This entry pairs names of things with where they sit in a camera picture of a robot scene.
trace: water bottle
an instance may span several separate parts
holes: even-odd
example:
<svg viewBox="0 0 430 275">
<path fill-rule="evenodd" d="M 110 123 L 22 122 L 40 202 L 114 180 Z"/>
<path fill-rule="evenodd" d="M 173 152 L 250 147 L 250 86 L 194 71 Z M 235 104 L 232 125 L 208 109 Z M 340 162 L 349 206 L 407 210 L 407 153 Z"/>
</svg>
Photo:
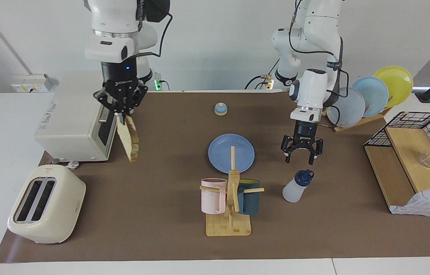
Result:
<svg viewBox="0 0 430 275">
<path fill-rule="evenodd" d="M 298 171 L 298 173 L 295 174 L 295 178 L 283 188 L 284 199 L 288 202 L 298 202 L 303 191 L 305 191 L 306 187 L 311 183 L 313 176 L 314 172 L 311 170 Z"/>
</svg>

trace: plate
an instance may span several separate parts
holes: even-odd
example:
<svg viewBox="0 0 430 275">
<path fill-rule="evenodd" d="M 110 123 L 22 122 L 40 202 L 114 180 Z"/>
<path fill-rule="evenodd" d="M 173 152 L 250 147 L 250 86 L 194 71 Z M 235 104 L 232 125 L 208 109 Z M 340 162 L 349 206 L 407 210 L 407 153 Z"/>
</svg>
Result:
<svg viewBox="0 0 430 275">
<path fill-rule="evenodd" d="M 254 162 L 254 147 L 245 137 L 238 134 L 222 134 L 211 142 L 208 148 L 208 158 L 217 170 L 225 174 L 228 174 L 232 168 L 230 159 L 232 146 L 235 146 L 235 167 L 237 170 L 244 172 Z"/>
<path fill-rule="evenodd" d="M 363 117 L 375 116 L 381 113 L 388 104 L 388 88 L 382 80 L 374 76 L 359 78 L 352 86 L 364 97 L 367 111 Z"/>
<path fill-rule="evenodd" d="M 340 94 L 347 94 L 346 87 L 340 88 Z M 366 109 L 364 98 L 353 87 L 349 87 L 347 97 L 339 97 L 334 105 L 340 110 L 340 120 L 338 120 L 337 109 L 333 107 L 327 108 L 327 117 L 333 124 L 344 128 L 356 125 L 361 120 Z"/>
<path fill-rule="evenodd" d="M 402 67 L 389 66 L 382 68 L 374 76 L 386 84 L 390 98 L 393 97 L 386 105 L 388 108 L 402 103 L 412 93 L 412 75 Z"/>
</svg>

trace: teal mug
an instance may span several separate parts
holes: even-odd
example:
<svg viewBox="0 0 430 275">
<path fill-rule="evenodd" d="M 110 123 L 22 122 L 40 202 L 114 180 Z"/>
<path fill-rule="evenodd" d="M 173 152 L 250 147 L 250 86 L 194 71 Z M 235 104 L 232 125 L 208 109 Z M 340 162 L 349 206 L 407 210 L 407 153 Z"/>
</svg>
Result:
<svg viewBox="0 0 430 275">
<path fill-rule="evenodd" d="M 244 193 L 245 189 L 259 188 L 261 183 L 257 180 L 241 179 L 237 196 L 239 200 L 239 213 L 244 215 L 255 215 L 259 212 L 259 192 Z"/>
</svg>

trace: pink mug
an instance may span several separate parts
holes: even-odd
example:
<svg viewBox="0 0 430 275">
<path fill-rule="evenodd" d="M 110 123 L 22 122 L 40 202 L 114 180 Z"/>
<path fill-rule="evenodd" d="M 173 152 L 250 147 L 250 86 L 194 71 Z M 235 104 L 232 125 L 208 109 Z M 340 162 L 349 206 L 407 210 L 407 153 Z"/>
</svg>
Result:
<svg viewBox="0 0 430 275">
<path fill-rule="evenodd" d="M 213 215 L 225 213 L 227 180 L 215 178 L 202 179 L 201 186 L 218 188 L 220 190 L 220 192 L 201 190 L 201 212 Z"/>
</svg>

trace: green light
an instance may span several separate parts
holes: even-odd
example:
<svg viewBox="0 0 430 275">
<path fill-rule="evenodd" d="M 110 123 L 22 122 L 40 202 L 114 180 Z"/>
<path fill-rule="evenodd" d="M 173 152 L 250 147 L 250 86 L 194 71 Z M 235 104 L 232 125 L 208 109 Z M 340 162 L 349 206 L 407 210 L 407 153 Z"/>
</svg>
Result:
<svg viewBox="0 0 430 275">
<path fill-rule="evenodd" d="M 162 84 L 159 82 L 159 80 L 154 80 L 155 83 L 155 89 L 160 91 L 162 89 Z"/>
</svg>

